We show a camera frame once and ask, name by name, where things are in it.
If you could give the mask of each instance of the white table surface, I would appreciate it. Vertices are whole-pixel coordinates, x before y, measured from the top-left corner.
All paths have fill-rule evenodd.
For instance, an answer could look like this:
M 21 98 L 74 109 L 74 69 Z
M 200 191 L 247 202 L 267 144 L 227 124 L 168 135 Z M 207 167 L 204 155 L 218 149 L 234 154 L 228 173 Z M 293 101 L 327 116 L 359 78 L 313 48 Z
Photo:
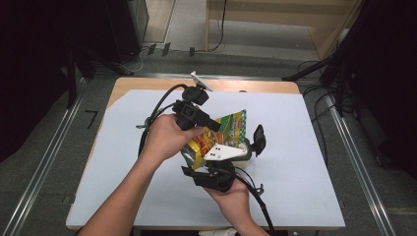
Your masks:
M 69 228 L 86 224 L 134 164 L 144 124 L 163 96 L 161 90 L 130 90 L 110 106 L 67 218 Z M 282 229 L 336 229 L 344 227 L 333 186 L 301 94 L 209 92 L 202 109 L 212 119 L 247 110 L 247 138 L 252 142 L 262 124 L 267 147 L 249 161 L 246 171 L 259 186 L 273 225 Z M 181 97 L 174 91 L 164 104 Z M 193 179 L 184 176 L 181 154 L 156 171 L 135 225 L 144 229 L 209 229 L 227 227 L 217 204 Z M 251 197 L 251 212 L 268 226 Z

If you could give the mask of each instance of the gray floor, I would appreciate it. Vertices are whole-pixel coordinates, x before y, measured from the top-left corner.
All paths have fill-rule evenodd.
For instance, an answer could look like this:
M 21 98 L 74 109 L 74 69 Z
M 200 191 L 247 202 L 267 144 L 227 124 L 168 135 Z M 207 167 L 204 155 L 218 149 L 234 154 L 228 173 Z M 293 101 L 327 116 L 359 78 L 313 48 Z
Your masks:
M 261 80 L 278 80 L 280 77 L 296 73 L 297 67 L 302 61 L 311 59 L 308 56 L 309 53 L 303 53 L 302 56 L 294 58 L 291 53 L 290 55 L 286 54 L 287 56 L 281 54 L 280 57 L 236 56 L 238 53 L 233 55 L 230 55 L 230 53 L 201 53 L 195 57 L 189 57 L 187 53 L 170 52 L 167 56 L 162 57 L 161 52 L 156 51 L 151 56 L 147 56 L 146 53 L 142 55 L 144 67 L 140 73 L 189 74 L 192 71 L 197 71 L 200 75 L 245 76 L 256 77 L 257 80 L 259 78 Z M 132 69 L 139 68 L 141 61 L 136 58 L 126 66 Z M 65 226 L 70 205 L 63 203 L 63 200 L 65 197 L 74 196 L 77 191 L 108 97 L 115 81 L 120 77 L 100 65 L 96 66 L 96 70 L 96 77 L 89 81 L 78 113 L 59 149 L 20 235 L 74 234 L 74 231 L 67 229 Z M 309 75 L 308 79 L 301 80 L 298 83 L 300 90 L 303 91 L 308 85 L 316 84 L 319 75 L 320 72 L 317 72 Z M 323 90 L 316 90 L 305 97 L 306 105 L 312 117 L 314 116 L 314 104 L 323 93 Z M 28 185 L 33 172 L 47 149 L 64 115 L 66 102 L 67 96 L 64 94 L 30 134 L 24 146 L 17 153 L 0 163 L 0 232 L 3 232 L 6 228 L 19 197 Z M 319 110 L 324 110 L 326 106 L 324 101 L 321 102 Z M 89 129 L 92 114 L 86 112 L 86 110 L 98 112 L 97 118 Z M 358 121 L 349 114 L 346 115 L 345 119 L 362 159 L 389 212 L 389 218 L 397 235 L 416 235 L 417 181 L 402 170 L 382 169 L 377 164 L 375 154 Z M 323 116 L 320 121 L 328 145 L 328 173 L 336 195 L 341 202 L 342 213 L 346 222 L 345 228 L 321 232 L 320 235 L 380 235 L 379 228 L 331 115 Z M 314 127 L 317 131 L 318 141 L 323 147 L 317 125 L 314 124 Z M 289 232 L 290 235 L 315 235 L 313 231 L 297 230 Z

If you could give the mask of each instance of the finger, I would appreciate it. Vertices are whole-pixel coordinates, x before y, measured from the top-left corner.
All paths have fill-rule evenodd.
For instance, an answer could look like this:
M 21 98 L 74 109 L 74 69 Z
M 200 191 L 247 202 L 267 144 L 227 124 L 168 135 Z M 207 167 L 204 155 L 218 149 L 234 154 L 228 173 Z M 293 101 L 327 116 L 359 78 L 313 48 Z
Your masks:
M 191 128 L 188 131 L 185 131 L 187 138 L 189 140 L 191 140 L 192 138 L 197 137 L 198 135 L 200 135 L 204 130 L 204 127 L 200 127 L 200 126 L 196 126 L 194 128 Z

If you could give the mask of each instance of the snack bag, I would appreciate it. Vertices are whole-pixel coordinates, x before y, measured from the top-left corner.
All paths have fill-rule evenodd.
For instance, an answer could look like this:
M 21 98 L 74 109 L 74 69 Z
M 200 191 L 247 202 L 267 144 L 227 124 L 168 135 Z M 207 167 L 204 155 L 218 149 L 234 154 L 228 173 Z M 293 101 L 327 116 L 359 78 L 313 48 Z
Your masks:
M 246 110 L 233 113 L 215 120 L 220 123 L 218 132 L 205 127 L 203 132 L 190 140 L 181 150 L 188 167 L 193 170 L 204 166 L 203 157 L 214 144 L 237 148 L 246 137 Z

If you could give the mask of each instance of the table leg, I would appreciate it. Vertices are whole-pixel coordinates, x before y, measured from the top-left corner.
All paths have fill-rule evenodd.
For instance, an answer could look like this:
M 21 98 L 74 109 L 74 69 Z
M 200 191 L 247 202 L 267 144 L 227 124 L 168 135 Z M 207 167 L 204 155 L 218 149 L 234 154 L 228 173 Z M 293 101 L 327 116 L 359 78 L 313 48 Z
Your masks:
M 205 38 L 205 51 L 209 51 L 209 1 L 206 5 L 206 38 Z

